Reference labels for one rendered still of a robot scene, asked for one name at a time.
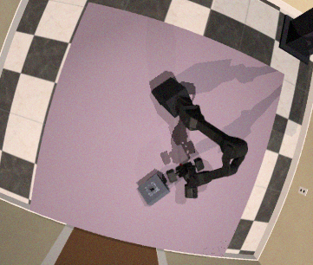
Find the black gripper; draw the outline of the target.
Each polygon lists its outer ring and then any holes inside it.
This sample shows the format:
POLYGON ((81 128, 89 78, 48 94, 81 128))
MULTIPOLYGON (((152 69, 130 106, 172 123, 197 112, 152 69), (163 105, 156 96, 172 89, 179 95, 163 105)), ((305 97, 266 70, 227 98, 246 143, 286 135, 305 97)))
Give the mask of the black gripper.
POLYGON ((191 161, 189 161, 189 162, 184 163, 183 166, 179 165, 179 166, 175 167, 176 174, 175 174, 173 169, 171 169, 169 171, 166 171, 166 174, 167 174, 167 177, 169 179, 169 182, 173 183, 173 182, 177 181, 177 177, 176 176, 179 176, 180 178, 182 178, 183 177, 182 176, 183 172, 184 172, 185 169, 187 169, 187 167, 195 166, 197 168, 197 171, 201 171, 201 170, 203 170, 205 168, 201 158, 196 158, 193 161, 194 161, 195 165, 192 165, 191 161), (183 169, 183 170, 181 171, 181 169, 183 169), (181 172, 182 172, 182 175, 180 174, 181 172))

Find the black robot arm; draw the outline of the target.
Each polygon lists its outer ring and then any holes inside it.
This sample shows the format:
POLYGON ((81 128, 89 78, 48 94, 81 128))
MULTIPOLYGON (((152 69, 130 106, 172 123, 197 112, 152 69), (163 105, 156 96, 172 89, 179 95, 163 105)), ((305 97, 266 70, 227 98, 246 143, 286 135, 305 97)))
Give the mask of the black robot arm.
POLYGON ((213 171, 203 171, 207 173, 197 173, 195 166, 187 167, 187 169, 184 170, 183 177, 184 180, 186 180, 185 197, 197 198, 198 186, 208 184, 213 179, 229 177, 236 174, 248 152, 248 145, 245 140, 229 136, 205 121, 205 117, 201 114, 199 105, 193 105, 186 97, 177 96, 173 104, 173 109, 179 113, 181 121, 188 130, 197 131, 198 129, 209 139, 217 143, 220 146, 221 152, 223 152, 223 166, 221 168, 213 171), (233 161, 230 163, 231 159, 233 159, 233 161))

